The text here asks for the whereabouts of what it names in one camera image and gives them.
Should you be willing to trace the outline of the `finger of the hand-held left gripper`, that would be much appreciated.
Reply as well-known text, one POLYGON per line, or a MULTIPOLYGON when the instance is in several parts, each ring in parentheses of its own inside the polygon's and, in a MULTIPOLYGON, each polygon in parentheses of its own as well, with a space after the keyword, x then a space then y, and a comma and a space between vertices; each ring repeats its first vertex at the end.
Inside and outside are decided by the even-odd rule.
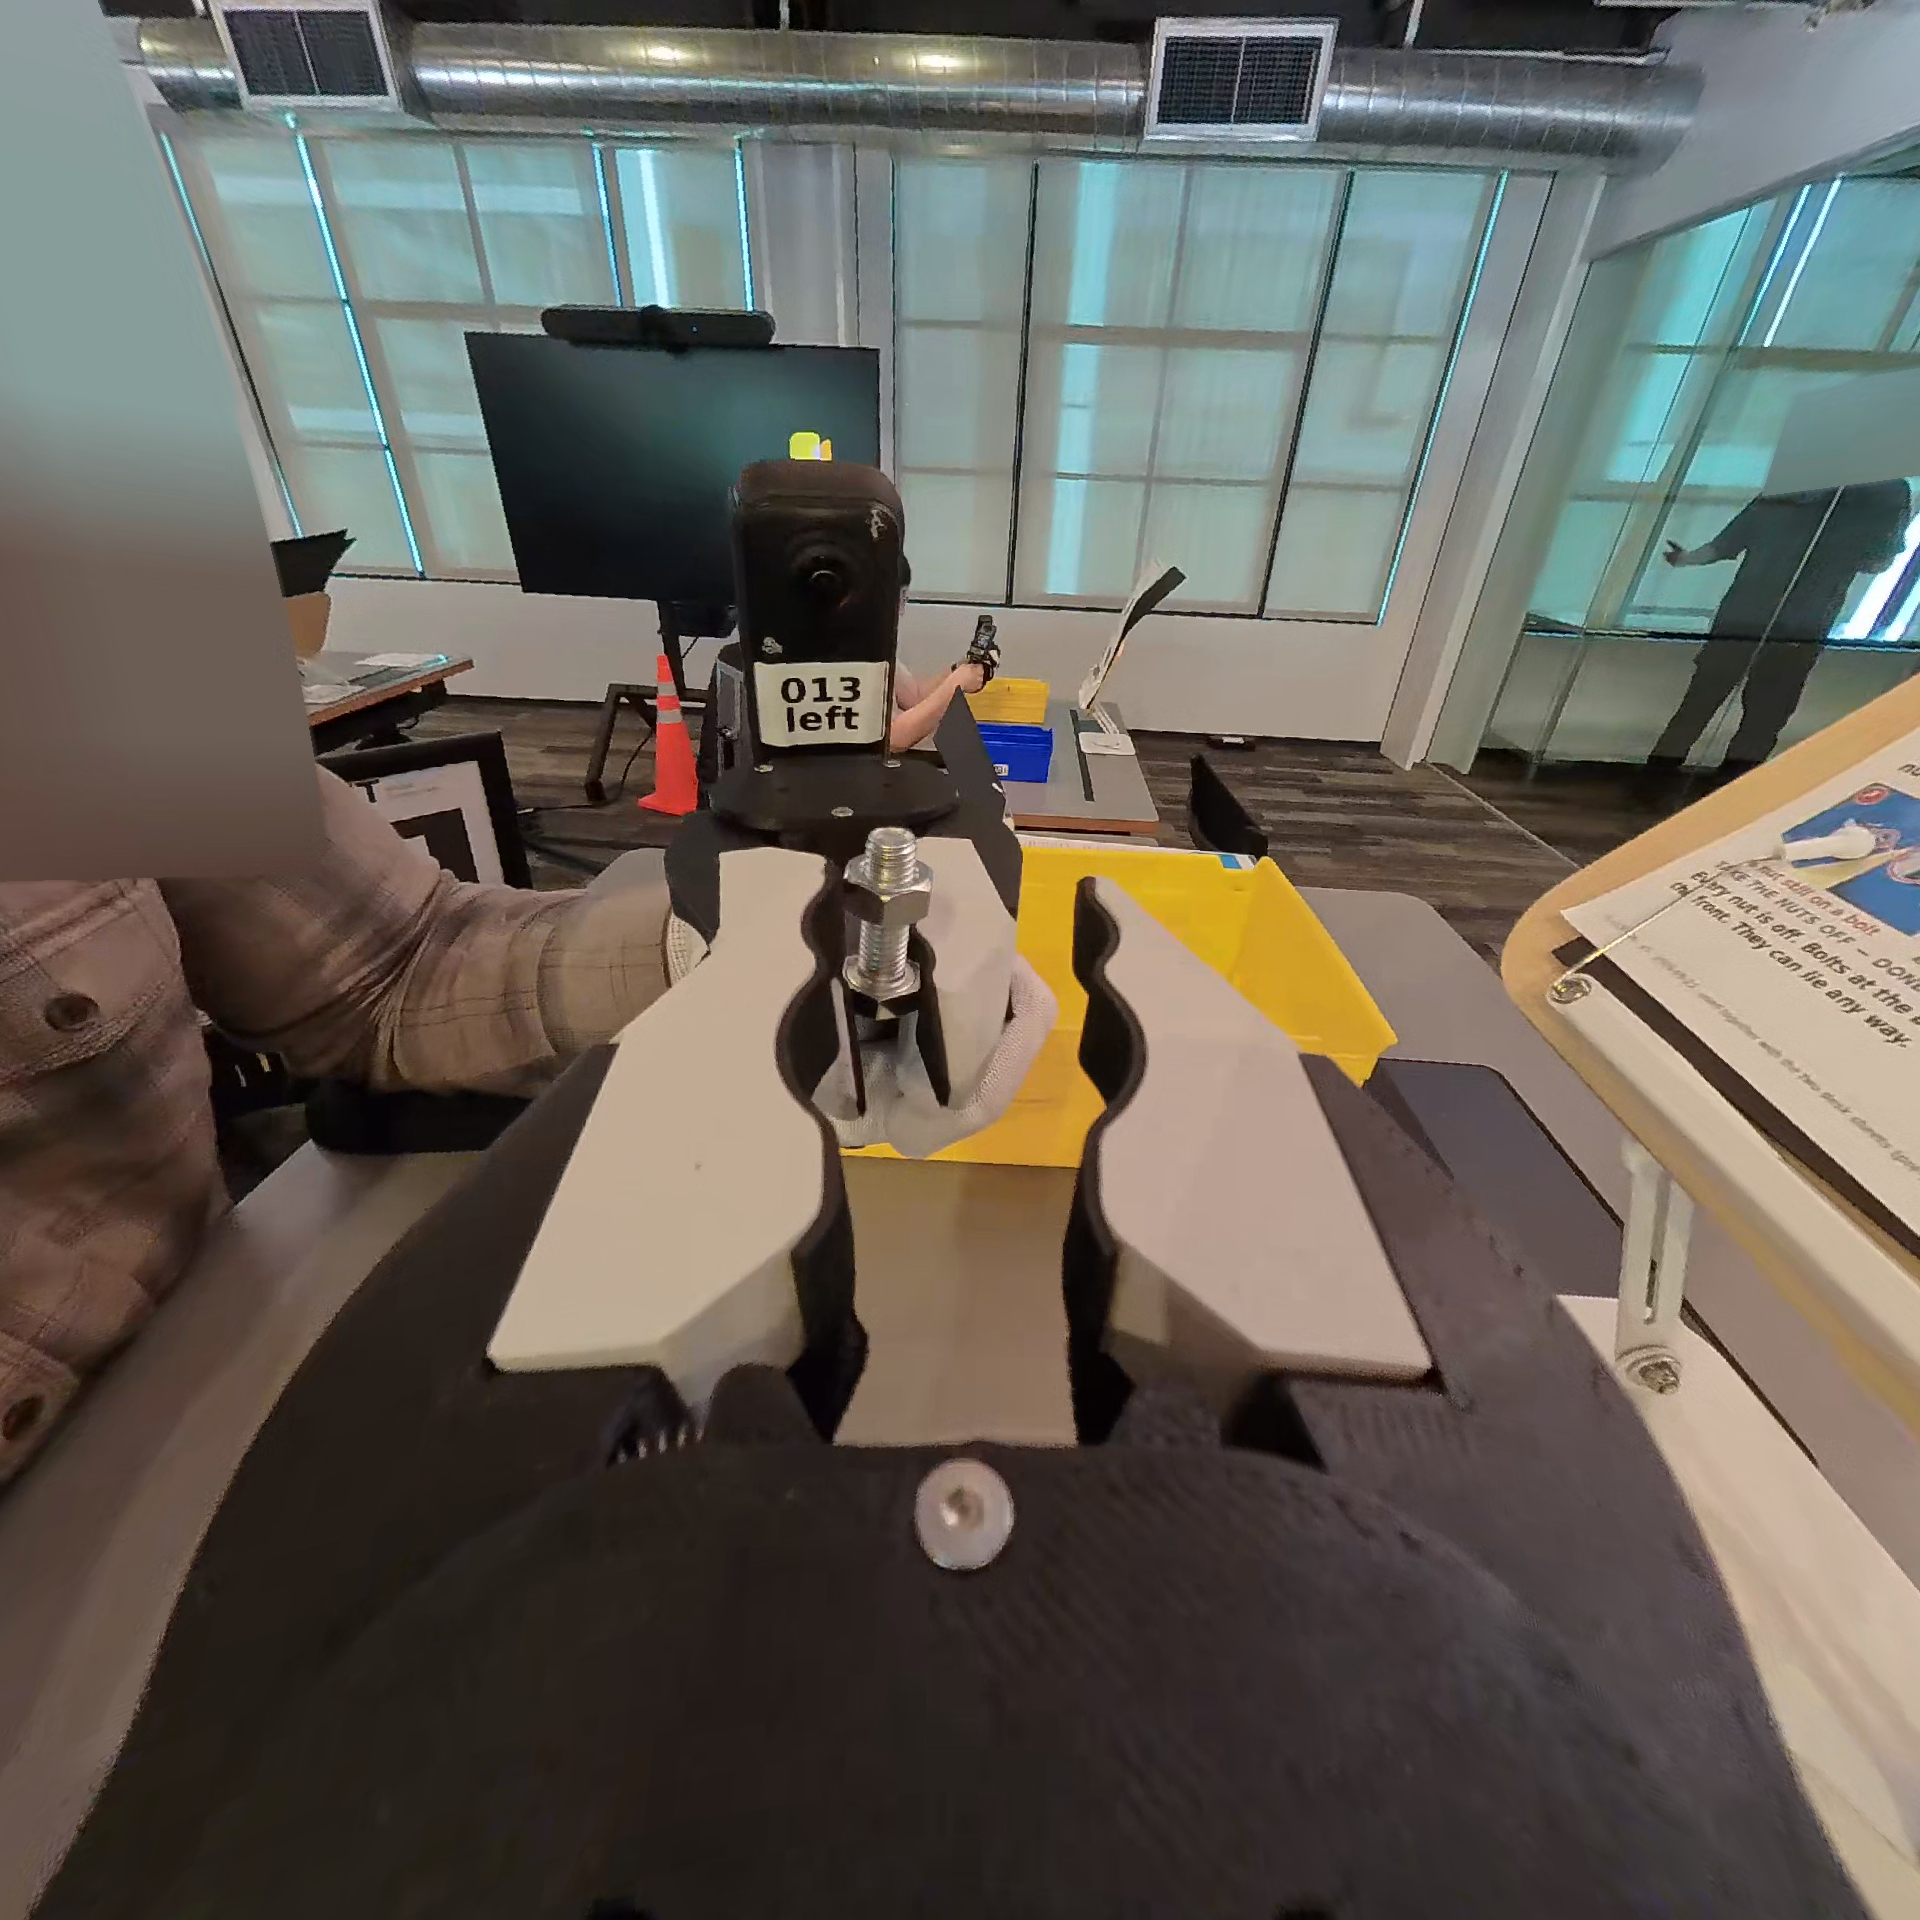
POLYGON ((930 867, 911 1118, 998 1118, 1039 1058, 1039 975, 983 867, 930 867))
POLYGON ((961 1114, 940 1092, 946 1044, 937 1013, 904 1002, 873 1010, 860 997, 834 997, 831 1036, 817 1114, 839 1145, 927 1158, 961 1139, 961 1114))

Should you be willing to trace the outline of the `person's left forearm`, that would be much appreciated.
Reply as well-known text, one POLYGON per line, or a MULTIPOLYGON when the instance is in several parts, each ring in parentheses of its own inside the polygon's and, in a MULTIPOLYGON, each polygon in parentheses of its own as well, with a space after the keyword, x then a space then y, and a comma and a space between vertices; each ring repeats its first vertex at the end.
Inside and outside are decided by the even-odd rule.
POLYGON ((221 1031, 298 1077, 533 1094, 628 1025, 585 889, 457 881, 353 787, 318 782, 309 859, 159 883, 189 997, 221 1031))

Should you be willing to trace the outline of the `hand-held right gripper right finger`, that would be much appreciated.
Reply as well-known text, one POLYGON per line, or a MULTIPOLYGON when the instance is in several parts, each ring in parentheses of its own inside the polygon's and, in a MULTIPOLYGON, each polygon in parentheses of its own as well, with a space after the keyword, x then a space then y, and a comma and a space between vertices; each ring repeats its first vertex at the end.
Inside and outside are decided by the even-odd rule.
POLYGON ((1416 1386, 1429 1343, 1308 1074, 1266 1013, 1114 881, 1072 901, 1098 1098, 1063 1238, 1072 1427, 1152 1380, 1234 1421, 1262 1382, 1416 1386))

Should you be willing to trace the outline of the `person's left hand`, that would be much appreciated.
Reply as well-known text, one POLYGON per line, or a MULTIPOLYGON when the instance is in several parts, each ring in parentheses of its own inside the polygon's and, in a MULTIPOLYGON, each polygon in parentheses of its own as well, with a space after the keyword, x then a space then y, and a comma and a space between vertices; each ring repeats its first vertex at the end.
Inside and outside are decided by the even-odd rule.
POLYGON ((706 938, 670 902, 661 849, 620 853, 588 883, 585 899, 591 927, 612 946, 620 1022, 644 1013, 706 959, 706 938))

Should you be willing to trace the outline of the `dark wall screen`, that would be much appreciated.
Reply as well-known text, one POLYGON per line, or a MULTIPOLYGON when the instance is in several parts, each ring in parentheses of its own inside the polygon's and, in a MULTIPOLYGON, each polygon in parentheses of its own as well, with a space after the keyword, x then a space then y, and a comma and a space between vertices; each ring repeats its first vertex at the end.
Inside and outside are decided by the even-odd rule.
POLYGON ((877 349, 758 309, 560 303, 464 346, 524 593, 728 607, 746 467, 879 465, 877 349))

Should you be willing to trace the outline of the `black framed sign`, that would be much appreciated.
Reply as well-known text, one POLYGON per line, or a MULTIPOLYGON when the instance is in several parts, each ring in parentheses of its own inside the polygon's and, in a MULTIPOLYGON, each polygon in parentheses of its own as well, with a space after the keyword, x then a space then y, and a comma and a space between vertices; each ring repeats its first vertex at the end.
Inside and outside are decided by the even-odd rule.
POLYGON ((333 751, 321 754, 320 765, 353 787, 377 819, 418 842, 453 878, 533 886, 521 807, 497 732, 333 751))

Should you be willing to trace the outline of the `printed instruction sheet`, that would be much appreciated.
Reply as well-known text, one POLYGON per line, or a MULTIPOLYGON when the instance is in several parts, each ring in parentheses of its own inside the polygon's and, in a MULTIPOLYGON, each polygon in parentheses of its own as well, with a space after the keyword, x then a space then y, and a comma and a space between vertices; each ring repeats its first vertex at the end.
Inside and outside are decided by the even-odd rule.
POLYGON ((1917 733, 1569 925, 1893 1214, 1917 1175, 1917 733))

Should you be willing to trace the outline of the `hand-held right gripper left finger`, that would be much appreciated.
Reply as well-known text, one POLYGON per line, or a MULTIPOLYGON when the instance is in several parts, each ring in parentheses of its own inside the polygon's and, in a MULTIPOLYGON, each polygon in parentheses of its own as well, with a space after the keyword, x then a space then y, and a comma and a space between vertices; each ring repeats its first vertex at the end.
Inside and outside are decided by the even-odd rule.
POLYGON ((612 1043, 488 1342, 504 1374, 650 1365, 703 1407, 784 1370, 845 1415, 866 1357, 840 1150, 836 878, 719 878, 706 957, 612 1043))

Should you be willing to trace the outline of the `silver hex bolt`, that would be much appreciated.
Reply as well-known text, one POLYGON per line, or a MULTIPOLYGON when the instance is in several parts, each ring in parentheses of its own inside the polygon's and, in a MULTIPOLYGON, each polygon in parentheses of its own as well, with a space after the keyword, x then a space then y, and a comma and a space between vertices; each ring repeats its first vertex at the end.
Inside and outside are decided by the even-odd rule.
POLYGON ((930 907, 933 875, 917 834, 886 826, 869 831, 842 875, 848 955, 873 974, 894 974, 906 957, 930 907))

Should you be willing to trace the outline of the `yellow plastic bin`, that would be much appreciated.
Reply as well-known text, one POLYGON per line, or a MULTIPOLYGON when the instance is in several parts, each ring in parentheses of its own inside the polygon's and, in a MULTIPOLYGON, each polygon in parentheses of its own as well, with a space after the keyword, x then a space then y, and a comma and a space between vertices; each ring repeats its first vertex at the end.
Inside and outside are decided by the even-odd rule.
POLYGON ((1096 1090, 1079 1065, 1087 994, 1072 971, 1072 911, 1082 878, 1113 881, 1217 971, 1301 1052, 1362 1085, 1396 1034, 1302 893, 1268 857, 1153 849, 1140 838, 1023 838, 1017 948, 1057 1002, 1057 1017, 1009 1109, 953 1151, 960 1161, 1076 1167, 1096 1090))

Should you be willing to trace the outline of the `orange traffic cone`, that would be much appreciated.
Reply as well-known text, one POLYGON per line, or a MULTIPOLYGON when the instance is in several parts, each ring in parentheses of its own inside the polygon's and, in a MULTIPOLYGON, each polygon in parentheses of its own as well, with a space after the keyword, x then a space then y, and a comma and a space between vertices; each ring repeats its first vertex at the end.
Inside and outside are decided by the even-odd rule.
POLYGON ((636 804, 668 820, 682 820, 701 804, 696 749, 688 732, 677 659, 664 647, 655 657, 654 787, 636 804))

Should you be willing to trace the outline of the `wooden document stand white base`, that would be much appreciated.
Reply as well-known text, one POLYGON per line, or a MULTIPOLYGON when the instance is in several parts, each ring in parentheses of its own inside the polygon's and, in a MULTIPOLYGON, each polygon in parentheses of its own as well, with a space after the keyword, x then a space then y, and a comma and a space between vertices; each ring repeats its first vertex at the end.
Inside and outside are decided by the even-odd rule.
POLYGON ((1874 1915, 1914 1915, 1914 1516, 1893 1527, 1898 1558, 1790 1413, 1804 1374, 1844 1378, 1914 1475, 1914 1254, 1622 1014, 1609 997, 1629 980, 1612 964, 1622 935, 1593 945, 1567 918, 1908 732, 1914 682, 1561 883, 1502 957, 1509 997, 1622 1127, 1606 1356, 1705 1530, 1797 1783, 1874 1915))

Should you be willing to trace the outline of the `black round pad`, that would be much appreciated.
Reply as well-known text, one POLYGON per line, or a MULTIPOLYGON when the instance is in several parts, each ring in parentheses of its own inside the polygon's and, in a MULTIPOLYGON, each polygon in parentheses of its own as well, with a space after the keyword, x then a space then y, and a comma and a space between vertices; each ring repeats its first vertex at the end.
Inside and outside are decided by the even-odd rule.
POLYGON ((510 1155, 561 1163, 612 1065, 599 1046, 537 1094, 372 1092, 318 1084, 303 1101, 312 1145, 353 1158, 477 1155, 508 1139, 510 1155))

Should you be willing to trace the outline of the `black backing board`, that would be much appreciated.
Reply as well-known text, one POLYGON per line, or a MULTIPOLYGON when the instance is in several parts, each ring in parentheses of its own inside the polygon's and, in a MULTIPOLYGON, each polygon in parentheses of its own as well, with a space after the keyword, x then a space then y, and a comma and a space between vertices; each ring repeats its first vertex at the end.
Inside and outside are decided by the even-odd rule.
POLYGON ((1738 1068, 1727 1065, 1711 1044, 1670 1017, 1656 1002, 1634 990, 1629 980, 1616 983, 1606 993, 1622 1014, 1634 1017, 1650 1036, 1656 1036, 1669 1050, 1672 1050, 1767 1141, 1780 1147, 1791 1161, 1798 1161, 1808 1175, 1830 1186, 1840 1201, 1855 1209, 1905 1254, 1917 1254, 1914 1203, 1905 1209, 1886 1204, 1886 1197, 1876 1186, 1863 1183, 1847 1165, 1834 1161, 1832 1151, 1828 1151, 1821 1141, 1812 1139, 1806 1127, 1783 1111, 1776 1099, 1770 1099, 1761 1087, 1754 1087, 1738 1068))

